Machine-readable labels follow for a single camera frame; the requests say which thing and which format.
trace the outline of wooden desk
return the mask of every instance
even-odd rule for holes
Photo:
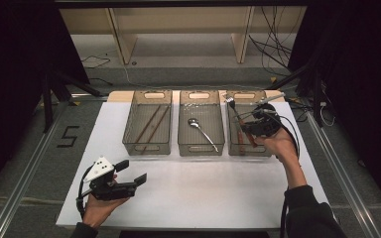
[[[131,92],[116,92],[127,100]],[[319,202],[327,202],[310,156],[287,102],[272,102],[295,125],[301,143],[300,162]],[[80,221],[75,199],[86,168],[105,156],[112,164],[130,161],[118,179],[148,174],[135,197],[117,208],[103,224],[134,230],[265,230],[280,227],[287,187],[282,164],[274,157],[232,157],[227,144],[221,157],[181,157],[178,147],[179,103],[174,97],[172,152],[168,156],[130,157],[122,145],[130,102],[105,102],[91,133],[57,221],[73,227]],[[225,105],[222,117],[225,127]]]

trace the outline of metal spoon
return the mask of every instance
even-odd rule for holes
[[[188,120],[188,123],[192,126],[192,127],[195,127],[197,129],[199,129],[199,131],[205,136],[205,138],[211,143],[212,147],[215,149],[216,152],[218,152],[218,149],[216,148],[216,146],[214,145],[214,143],[211,141],[211,139],[209,139],[208,135],[206,135],[202,129],[200,128],[199,126],[199,121],[196,119],[196,118],[190,118]]]

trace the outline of metal rail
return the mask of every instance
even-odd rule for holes
[[[373,220],[371,213],[366,207],[363,199],[355,188],[351,178],[349,177],[347,171],[344,168],[338,154],[333,149],[332,144],[330,143],[325,131],[323,128],[320,128],[315,122],[314,117],[311,113],[307,113],[309,118],[309,123],[311,124],[312,129],[317,136],[317,140],[320,143],[321,148],[323,149],[327,160],[329,161],[330,167],[335,173],[336,179],[339,182],[339,185],[342,188],[342,191],[345,194],[351,208],[357,217],[357,220],[365,234],[366,237],[381,237],[381,233],[376,226],[376,223]]]
[[[0,237],[5,235],[6,230],[8,229],[12,218],[17,211],[20,201],[23,198],[27,188],[33,179],[34,174],[42,160],[42,157],[49,146],[49,143],[58,127],[60,119],[67,108],[67,102],[61,102],[58,106],[57,112],[55,113],[55,122],[49,128],[48,132],[42,136],[42,139],[39,142],[39,145],[36,147],[33,156],[29,160],[26,168],[23,171],[20,179],[17,182],[14,190],[9,196],[5,206],[0,212]]]

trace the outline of gray carpet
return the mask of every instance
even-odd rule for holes
[[[123,68],[88,69],[88,76],[99,77],[113,83],[112,86],[101,80],[92,80],[91,85],[104,92],[113,90],[131,90],[137,87],[131,85],[125,77]],[[157,86],[177,85],[185,88],[187,85],[205,84],[219,85],[239,84],[245,86],[265,87],[270,84],[270,73],[259,68],[135,68],[128,69],[129,79],[138,84],[152,84]],[[294,95],[292,87],[295,82],[286,85],[283,89],[289,95]],[[77,88],[70,87],[72,92],[80,92]],[[51,140],[45,156],[34,175],[32,182],[25,194],[45,200],[46,204],[23,201],[18,208],[5,237],[67,237],[70,231],[56,227],[56,219],[62,208],[62,202],[70,187],[77,165],[87,144],[89,135],[98,115],[102,101],[81,101],[77,106],[67,108],[61,122]],[[298,118],[303,111],[294,110]],[[317,175],[329,199],[335,217],[340,222],[342,229],[348,237],[365,237],[335,175],[324,156],[309,122],[299,122],[302,137],[317,170]],[[72,147],[61,148],[68,145],[71,140],[63,139],[66,127],[75,126],[68,130],[70,136],[76,136]],[[42,137],[44,128],[44,110],[38,107],[32,115],[29,130],[20,142],[13,160],[9,161],[0,175],[0,210],[24,166],[30,160],[36,146]],[[355,187],[358,189],[366,206],[370,209],[377,226],[381,231],[381,192],[368,173],[367,169],[357,164],[358,156],[352,150],[344,130],[336,122],[332,127],[324,127],[332,144],[338,152],[344,167],[349,171]],[[118,231],[102,230],[99,237],[117,237]],[[278,237],[277,231],[269,232],[271,237]]]

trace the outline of person's right hand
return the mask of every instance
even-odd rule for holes
[[[287,160],[297,160],[297,152],[293,145],[292,138],[284,130],[280,128],[277,133],[271,137],[257,137],[255,142],[263,144],[269,152],[278,157],[281,163],[285,163]]]

